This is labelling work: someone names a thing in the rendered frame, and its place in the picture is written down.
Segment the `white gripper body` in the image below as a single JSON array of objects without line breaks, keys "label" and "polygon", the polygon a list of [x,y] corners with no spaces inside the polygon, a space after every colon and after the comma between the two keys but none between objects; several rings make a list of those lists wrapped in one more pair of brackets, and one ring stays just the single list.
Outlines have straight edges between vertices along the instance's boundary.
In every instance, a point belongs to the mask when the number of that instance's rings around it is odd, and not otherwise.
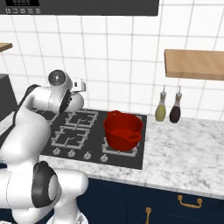
[{"label": "white gripper body", "polygon": [[78,82],[78,91],[85,92],[86,91],[86,83],[83,79],[80,79]]}]

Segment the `black gas hob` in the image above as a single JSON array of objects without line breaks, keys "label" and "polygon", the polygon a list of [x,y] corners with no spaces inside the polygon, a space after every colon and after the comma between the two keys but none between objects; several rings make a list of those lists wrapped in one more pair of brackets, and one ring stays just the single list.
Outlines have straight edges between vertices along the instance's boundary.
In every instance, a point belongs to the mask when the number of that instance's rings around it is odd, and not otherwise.
[{"label": "black gas hob", "polygon": [[[144,138],[146,132],[146,115],[136,115],[143,122],[142,140],[132,150],[119,151],[112,149],[106,140],[103,122],[107,112],[83,108],[76,113],[55,115],[53,112],[34,109],[33,112],[43,116],[51,126],[51,136],[41,154],[53,158],[73,159],[96,164],[105,164],[143,169]],[[60,154],[54,155],[53,150],[60,148]],[[75,151],[74,157],[67,153]],[[85,160],[83,156],[91,153],[91,158]],[[108,161],[102,163],[102,155],[108,156]]]}]

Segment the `red pot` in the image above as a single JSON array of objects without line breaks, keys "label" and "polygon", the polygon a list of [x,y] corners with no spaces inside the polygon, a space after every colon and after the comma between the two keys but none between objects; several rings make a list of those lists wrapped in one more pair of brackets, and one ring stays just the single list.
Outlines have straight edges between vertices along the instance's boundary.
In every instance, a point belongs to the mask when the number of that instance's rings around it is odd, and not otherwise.
[{"label": "red pot", "polygon": [[143,122],[132,114],[110,111],[103,122],[108,145],[117,151],[129,151],[142,139]]}]

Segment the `dark grey appliance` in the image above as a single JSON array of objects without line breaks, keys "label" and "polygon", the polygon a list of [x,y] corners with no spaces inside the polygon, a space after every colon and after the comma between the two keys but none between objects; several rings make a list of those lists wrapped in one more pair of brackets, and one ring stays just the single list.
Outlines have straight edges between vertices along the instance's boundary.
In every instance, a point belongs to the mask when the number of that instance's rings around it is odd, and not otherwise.
[{"label": "dark grey appliance", "polygon": [[0,122],[15,111],[17,106],[9,75],[0,73]]}]

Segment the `black range hood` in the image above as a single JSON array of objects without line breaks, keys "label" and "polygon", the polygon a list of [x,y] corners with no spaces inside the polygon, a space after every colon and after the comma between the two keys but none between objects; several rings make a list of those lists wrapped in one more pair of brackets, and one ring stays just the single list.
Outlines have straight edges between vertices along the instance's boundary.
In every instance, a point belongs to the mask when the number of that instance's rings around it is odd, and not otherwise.
[{"label": "black range hood", "polygon": [[159,0],[0,0],[0,15],[156,16]]}]

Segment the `yellow-green oil bottle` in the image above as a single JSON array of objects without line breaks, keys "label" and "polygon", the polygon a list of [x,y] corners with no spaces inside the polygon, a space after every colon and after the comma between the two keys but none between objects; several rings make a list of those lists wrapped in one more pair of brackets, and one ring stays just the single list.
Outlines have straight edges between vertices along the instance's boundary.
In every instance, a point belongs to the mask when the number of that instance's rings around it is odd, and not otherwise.
[{"label": "yellow-green oil bottle", "polygon": [[163,89],[163,91],[160,93],[159,104],[157,105],[157,109],[155,112],[155,118],[158,122],[162,122],[166,116],[165,98],[166,92],[165,89]]}]

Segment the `dark brown vinegar bottle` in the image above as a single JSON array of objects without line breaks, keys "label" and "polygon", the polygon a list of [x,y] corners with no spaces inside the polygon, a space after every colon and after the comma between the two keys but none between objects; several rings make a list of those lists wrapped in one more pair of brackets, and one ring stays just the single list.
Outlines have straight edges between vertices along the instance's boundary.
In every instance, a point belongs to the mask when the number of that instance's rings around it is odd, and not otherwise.
[{"label": "dark brown vinegar bottle", "polygon": [[180,110],[180,101],[181,101],[182,94],[180,91],[176,93],[175,102],[171,109],[169,118],[171,123],[177,123],[179,121],[181,110]]}]

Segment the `navy blue base cabinets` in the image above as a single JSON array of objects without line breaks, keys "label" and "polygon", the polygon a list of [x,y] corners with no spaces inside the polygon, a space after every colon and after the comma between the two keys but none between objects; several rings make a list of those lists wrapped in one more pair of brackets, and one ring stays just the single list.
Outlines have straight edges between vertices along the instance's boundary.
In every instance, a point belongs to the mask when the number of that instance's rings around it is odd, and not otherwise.
[{"label": "navy blue base cabinets", "polygon": [[[77,206],[88,224],[224,224],[224,181],[214,185],[199,176],[168,171],[137,171],[127,174],[103,166],[85,172],[88,188],[77,197]],[[36,224],[47,224],[49,213]]]}]

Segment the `small wooden wall shelf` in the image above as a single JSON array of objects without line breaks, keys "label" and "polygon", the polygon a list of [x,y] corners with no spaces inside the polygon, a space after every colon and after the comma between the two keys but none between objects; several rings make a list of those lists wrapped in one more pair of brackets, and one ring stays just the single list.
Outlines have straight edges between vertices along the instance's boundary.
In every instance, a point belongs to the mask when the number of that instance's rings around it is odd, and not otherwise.
[{"label": "small wooden wall shelf", "polygon": [[0,53],[11,49],[13,47],[12,43],[0,43]]}]

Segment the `large wooden wall shelf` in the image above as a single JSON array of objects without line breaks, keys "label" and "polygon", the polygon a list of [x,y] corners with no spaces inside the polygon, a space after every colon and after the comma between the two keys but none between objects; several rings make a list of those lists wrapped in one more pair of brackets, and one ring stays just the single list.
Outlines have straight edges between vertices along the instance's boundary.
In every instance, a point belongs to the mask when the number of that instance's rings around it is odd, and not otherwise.
[{"label": "large wooden wall shelf", "polygon": [[170,78],[224,81],[224,52],[164,50],[165,76]]}]

